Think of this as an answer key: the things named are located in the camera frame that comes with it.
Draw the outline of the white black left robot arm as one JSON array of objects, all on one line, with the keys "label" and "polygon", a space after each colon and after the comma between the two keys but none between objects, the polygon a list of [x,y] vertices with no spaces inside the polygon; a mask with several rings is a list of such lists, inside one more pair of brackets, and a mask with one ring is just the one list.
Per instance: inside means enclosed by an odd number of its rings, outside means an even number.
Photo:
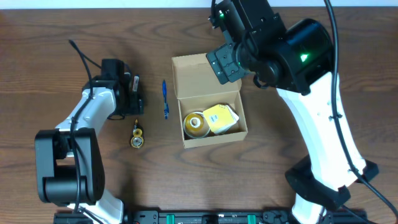
[{"label": "white black left robot arm", "polygon": [[70,212],[57,212],[54,223],[135,223],[123,201],[105,188],[98,134],[116,115],[129,114],[133,100],[143,110],[139,76],[104,72],[89,80],[71,114],[34,139],[39,199]]}]

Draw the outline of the blue white marker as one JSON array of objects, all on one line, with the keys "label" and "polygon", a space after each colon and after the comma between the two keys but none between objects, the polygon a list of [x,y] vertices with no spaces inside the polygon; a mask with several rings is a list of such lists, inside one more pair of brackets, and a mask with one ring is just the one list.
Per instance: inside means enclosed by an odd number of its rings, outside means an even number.
[{"label": "blue white marker", "polygon": [[133,81],[133,85],[132,85],[132,91],[133,92],[137,92],[139,87],[139,75],[134,76],[134,81]]}]

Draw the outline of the yellow sticky note pad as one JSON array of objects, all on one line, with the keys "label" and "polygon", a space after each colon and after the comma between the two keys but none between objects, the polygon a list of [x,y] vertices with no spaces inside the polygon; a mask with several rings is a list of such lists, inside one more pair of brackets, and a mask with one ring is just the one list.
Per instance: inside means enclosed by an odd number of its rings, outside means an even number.
[{"label": "yellow sticky note pad", "polygon": [[217,104],[203,112],[211,132],[222,134],[239,121],[239,116],[229,105]]}]

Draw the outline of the small yellow tape roll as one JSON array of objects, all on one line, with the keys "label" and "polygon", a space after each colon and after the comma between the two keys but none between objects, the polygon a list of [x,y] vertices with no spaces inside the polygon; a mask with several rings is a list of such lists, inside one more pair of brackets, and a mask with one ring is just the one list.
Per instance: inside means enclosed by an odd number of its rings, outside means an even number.
[{"label": "small yellow tape roll", "polygon": [[184,128],[190,132],[198,132],[205,125],[203,114],[200,112],[190,113],[184,119]]}]

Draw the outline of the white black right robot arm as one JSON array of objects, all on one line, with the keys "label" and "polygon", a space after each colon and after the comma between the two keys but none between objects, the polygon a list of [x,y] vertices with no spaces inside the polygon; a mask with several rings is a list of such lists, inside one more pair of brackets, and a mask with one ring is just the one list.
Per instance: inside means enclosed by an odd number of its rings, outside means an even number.
[{"label": "white black right robot arm", "polygon": [[245,24],[226,14],[211,16],[226,42],[207,59],[220,83],[249,72],[259,88],[273,87],[291,110],[308,155],[285,176],[295,190],[292,219],[318,223],[349,200],[349,186],[369,185],[378,166],[364,159],[339,100],[333,46],[326,29],[313,19],[286,28],[278,14]]}]

